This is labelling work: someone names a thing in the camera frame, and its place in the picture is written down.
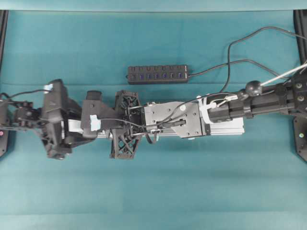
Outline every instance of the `wire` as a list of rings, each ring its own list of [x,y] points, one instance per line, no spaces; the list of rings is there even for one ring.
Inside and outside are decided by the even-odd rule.
[[[270,80],[267,80],[267,81],[261,83],[260,86],[267,85],[267,84],[269,84],[269,83],[271,83],[271,82],[273,82],[273,81],[276,81],[276,80],[278,80],[278,79],[280,79],[280,78],[282,78],[282,77],[285,77],[285,76],[287,76],[287,75],[289,75],[289,74],[291,74],[291,73],[297,72],[298,70],[303,69],[303,68],[305,68],[305,67],[307,67],[307,63],[306,63],[306,64],[303,64],[303,65],[300,65],[300,66],[298,66],[298,67],[296,67],[296,68],[294,68],[294,69],[291,69],[291,70],[287,71],[286,73],[283,73],[282,75],[279,75],[279,76],[277,76],[277,77],[275,77],[275,78],[272,78],[272,79],[270,79]]]
[[[134,125],[134,126],[136,126],[136,127],[140,127],[140,128],[156,127],[156,126],[159,126],[159,125],[161,125],[161,124],[167,123],[166,121],[168,121],[168,120],[175,114],[175,112],[178,110],[178,108],[179,108],[180,106],[182,106],[182,105],[184,105],[184,104],[187,104],[187,103],[190,103],[190,102],[197,101],[197,100],[199,100],[199,99],[201,99],[201,98],[204,98],[204,97],[216,96],[216,95],[235,95],[235,93],[229,93],[229,92],[211,93],[211,94],[208,94],[208,95],[205,95],[205,96],[201,96],[201,97],[199,97],[199,98],[195,98],[195,99],[192,99],[192,100],[183,102],[183,103],[181,103],[180,105],[178,105],[168,117],[166,117],[166,118],[163,119],[162,121],[157,122],[156,124],[153,124],[153,125],[138,125],[138,124],[136,124],[136,123],[134,123],[134,122],[126,121],[126,120],[118,119],[118,118],[98,118],[98,119],[100,119],[100,120],[121,121],[121,122],[128,123],[128,124]]]
[[[284,30],[284,29],[282,29],[282,28],[275,27],[275,26],[266,26],[266,27],[262,27],[262,28],[260,28],[260,29],[258,29],[258,30],[256,30],[256,31],[252,32],[251,34],[247,35],[246,37],[243,37],[243,38],[241,38],[241,39],[238,39],[238,40],[236,40],[236,41],[233,41],[233,42],[230,43],[230,45],[228,46],[228,52],[227,52],[227,65],[228,65],[227,80],[226,80],[226,83],[225,83],[225,85],[223,86],[223,88],[220,90],[220,92],[223,92],[223,91],[227,88],[227,86],[228,86],[228,84],[229,84],[229,81],[230,81],[230,48],[231,48],[231,46],[234,45],[234,44],[236,44],[236,43],[239,43],[239,42],[242,42],[242,41],[244,41],[244,40],[247,40],[247,39],[249,39],[249,38],[255,36],[256,34],[260,33],[260,32],[263,31],[263,30],[277,30],[277,31],[283,32],[283,33],[285,33],[285,34],[289,34],[289,35],[292,35],[292,36],[299,37],[299,38],[302,38],[302,39],[304,39],[304,40],[307,40],[306,37],[301,36],[301,35],[299,35],[299,34],[295,34],[295,33],[291,32],[291,31]]]
[[[163,119],[162,121],[158,122],[155,126],[159,126],[159,125],[165,123],[165,121],[169,120],[169,119],[175,114],[175,112],[178,110],[178,108],[180,108],[182,105],[187,104],[187,103],[190,103],[190,102],[197,101],[197,100],[202,99],[202,98],[204,98],[204,97],[217,96],[217,95],[235,95],[235,93],[229,93],[229,92],[211,93],[211,94],[208,94],[208,95],[201,96],[201,97],[199,97],[199,98],[192,99],[192,100],[190,100],[190,101],[183,102],[183,103],[181,103],[180,105],[178,105],[168,117],[166,117],[166,118]]]
[[[19,95],[22,95],[22,94],[30,94],[30,93],[35,93],[35,92],[51,92],[50,90],[33,90],[33,91],[25,91],[25,92],[19,92],[19,93],[16,93],[16,94],[13,94],[12,96],[8,96],[6,93],[1,93],[2,95],[5,95],[7,97],[7,99],[5,99],[3,102],[1,102],[0,104],[0,107],[3,106],[4,104],[10,104],[10,100],[13,98],[13,97],[17,97]]]
[[[242,63],[242,62],[249,62],[249,63],[255,64],[256,66],[259,66],[260,68],[268,71],[269,73],[271,73],[271,74],[273,74],[275,76],[279,75],[274,70],[269,69],[268,67],[266,67],[266,66],[264,66],[264,65],[262,65],[262,64],[260,64],[260,63],[258,63],[256,61],[250,60],[250,59],[242,59],[242,60],[238,60],[238,61],[232,61],[232,62],[230,62],[230,64],[238,64],[238,63]],[[206,69],[206,70],[204,70],[202,72],[190,74],[188,77],[191,78],[191,77],[196,77],[196,76],[199,76],[199,75],[203,75],[203,74],[205,74],[205,73],[207,73],[209,71],[212,71],[212,70],[215,70],[215,69],[219,69],[219,68],[227,66],[227,65],[228,65],[228,63],[224,63],[224,64],[217,65],[217,66],[213,66],[213,67],[211,67],[209,69]]]
[[[131,124],[131,125],[134,125],[136,127],[140,127],[140,128],[147,128],[147,127],[154,127],[154,126],[157,126],[157,125],[138,125],[134,122],[131,122],[131,121],[126,121],[126,120],[123,120],[123,119],[117,119],[117,118],[99,118],[99,120],[114,120],[114,121],[121,121],[121,122],[124,122],[124,123],[128,123],[128,124]]]
[[[8,97],[7,100],[10,100],[13,97],[17,97],[22,94],[30,94],[30,93],[35,93],[35,92],[51,92],[51,91],[50,90],[33,90],[33,91],[19,92],[19,93],[13,94],[12,96]]]

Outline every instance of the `teal cloth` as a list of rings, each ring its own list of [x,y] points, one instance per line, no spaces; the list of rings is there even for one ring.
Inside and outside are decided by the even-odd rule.
[[[123,89],[140,92],[142,103],[188,100],[217,92],[226,69],[188,84],[133,86],[127,66],[197,72],[226,62],[227,44],[267,25],[293,31],[293,12],[12,11],[0,87],[13,94],[61,78],[80,104],[87,90],[102,91],[109,105]],[[296,39],[277,31],[233,46],[231,59],[241,58],[279,73],[299,64]],[[249,63],[231,73],[229,91],[272,77]],[[18,99],[39,107],[42,94]],[[106,139],[51,160],[34,133],[12,133],[0,159],[0,229],[306,229],[307,165],[295,154],[291,121],[259,115],[245,120],[242,136],[143,140],[132,161],[109,159]]]
[[[306,9],[306,0],[1,0],[0,9],[83,12],[230,12]]]

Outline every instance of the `black cable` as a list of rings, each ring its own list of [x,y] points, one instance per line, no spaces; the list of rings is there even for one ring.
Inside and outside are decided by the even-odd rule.
[[[4,92],[0,93],[0,97],[2,97],[2,95],[5,96],[6,98],[9,98],[9,97],[10,97],[8,94],[6,94],[6,93],[4,93]]]
[[[229,93],[229,92],[217,92],[217,93],[211,93],[211,94],[208,94],[208,95],[204,95],[204,96],[201,96],[201,97],[199,97],[199,98],[195,98],[195,99],[189,100],[189,101],[187,101],[187,102],[183,102],[183,103],[181,103],[180,105],[178,105],[168,117],[166,117],[166,118],[163,119],[162,121],[158,122],[155,126],[159,126],[159,125],[165,123],[165,121],[169,120],[169,119],[175,114],[175,112],[178,110],[178,108],[180,108],[180,107],[183,106],[184,104],[187,104],[187,103],[190,103],[190,102],[197,101],[197,100],[202,99],[202,98],[204,98],[204,97],[217,96],[217,95],[225,95],[225,94],[226,94],[226,95],[235,95],[234,93]]]
[[[30,93],[35,93],[35,92],[51,92],[51,91],[50,90],[33,90],[33,91],[19,92],[19,93],[13,94],[12,96],[8,97],[7,100],[10,100],[13,97],[17,97],[22,94],[30,94]]]
[[[157,125],[138,125],[134,122],[131,122],[131,121],[126,121],[126,120],[123,120],[123,119],[117,119],[117,118],[98,118],[99,120],[114,120],[114,121],[121,121],[121,122],[124,122],[124,123],[128,123],[128,124],[131,124],[131,125],[134,125],[136,127],[140,127],[140,128],[147,128],[147,127],[154,127],[154,126],[157,126]]]
[[[236,40],[236,41],[230,43],[230,45],[228,46],[228,52],[227,52],[227,65],[228,65],[227,80],[226,80],[226,83],[225,83],[225,85],[223,86],[223,88],[220,90],[220,92],[223,92],[223,91],[227,88],[227,86],[228,86],[228,84],[229,84],[229,81],[230,81],[230,48],[231,48],[231,46],[234,45],[234,44],[236,44],[236,43],[239,43],[239,42],[242,42],[242,41],[244,41],[244,40],[247,40],[247,39],[249,39],[249,38],[255,36],[256,34],[258,34],[259,32],[261,32],[261,31],[263,31],[263,30],[277,30],[277,31],[283,32],[283,33],[285,33],[285,34],[289,34],[289,35],[292,35],[292,36],[299,37],[299,38],[302,38],[302,39],[304,39],[304,40],[307,40],[306,37],[301,36],[301,35],[299,35],[299,34],[295,34],[295,33],[291,32],[291,31],[284,30],[284,29],[282,29],[282,28],[275,27],[275,26],[266,26],[266,27],[262,27],[262,28],[260,28],[260,29],[258,29],[258,30],[256,30],[256,31],[252,32],[251,34],[247,35],[246,37],[243,37],[243,38],[241,38],[241,39],[238,39],[238,40]]]
[[[211,94],[208,94],[208,95],[205,95],[205,96],[201,96],[201,97],[199,97],[199,98],[195,98],[195,99],[192,99],[192,100],[183,102],[183,103],[181,103],[180,105],[178,105],[168,117],[166,117],[166,118],[163,119],[162,121],[157,122],[156,124],[153,124],[153,125],[138,125],[138,124],[136,124],[136,123],[134,123],[134,122],[126,121],[126,120],[118,119],[118,118],[98,118],[98,119],[99,119],[99,120],[121,121],[121,122],[128,123],[128,124],[134,125],[134,126],[136,126],[136,127],[140,127],[140,128],[156,127],[156,126],[159,126],[159,125],[161,125],[161,124],[166,123],[166,121],[168,121],[168,120],[175,114],[175,112],[178,110],[178,108],[179,108],[180,106],[182,106],[182,105],[184,105],[184,104],[187,104],[187,103],[190,103],[190,102],[197,101],[197,100],[202,99],[202,98],[204,98],[204,97],[217,96],[217,95],[235,95],[235,94],[234,94],[234,93],[229,93],[229,92],[217,92],[217,93],[211,93]]]
[[[260,68],[262,68],[262,69],[268,71],[269,73],[271,73],[271,74],[273,74],[273,75],[275,75],[275,76],[279,76],[279,74],[276,73],[274,70],[269,69],[268,67],[266,67],[266,66],[264,66],[264,65],[262,65],[262,64],[260,64],[260,63],[258,63],[258,62],[256,62],[256,61],[250,60],[250,59],[242,59],[242,60],[238,60],[238,61],[232,61],[232,62],[230,62],[230,64],[238,64],[238,63],[242,63],[242,62],[249,62],[249,63],[255,64],[256,66],[259,66]],[[207,73],[207,72],[209,72],[209,71],[211,71],[211,70],[219,69],[219,68],[224,67],[224,66],[227,66],[227,65],[228,65],[228,63],[224,63],[224,64],[217,65],[217,66],[213,66],[213,67],[211,67],[211,68],[209,68],[209,69],[206,69],[206,70],[204,70],[204,71],[202,71],[202,72],[190,74],[188,77],[189,77],[189,78],[191,78],[191,77],[196,77],[196,76],[205,74],[205,73]]]
[[[5,95],[7,96],[7,99],[5,99],[3,102],[1,102],[0,106],[3,106],[4,104],[10,104],[10,100],[13,98],[13,97],[17,97],[19,95],[22,95],[22,94],[30,94],[30,93],[35,93],[35,92],[51,92],[50,90],[33,90],[33,91],[25,91],[25,92],[19,92],[19,93],[16,93],[16,94],[13,94],[12,96],[8,96],[6,93],[2,93],[2,95]]]

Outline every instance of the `black ball joint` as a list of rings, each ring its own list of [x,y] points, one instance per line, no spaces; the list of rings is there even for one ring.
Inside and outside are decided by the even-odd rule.
[[[250,81],[246,84],[245,89],[241,89],[237,95],[238,99],[245,100],[248,97],[256,97],[258,95],[262,94],[262,86],[261,82],[258,80]]]
[[[245,92],[250,97],[255,97],[255,96],[262,94],[261,82],[258,80],[250,81],[249,83],[246,84]]]

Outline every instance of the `mounting plate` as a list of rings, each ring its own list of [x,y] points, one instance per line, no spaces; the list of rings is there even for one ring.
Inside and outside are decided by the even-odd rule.
[[[307,161],[307,119],[295,117],[293,119],[296,153]]]

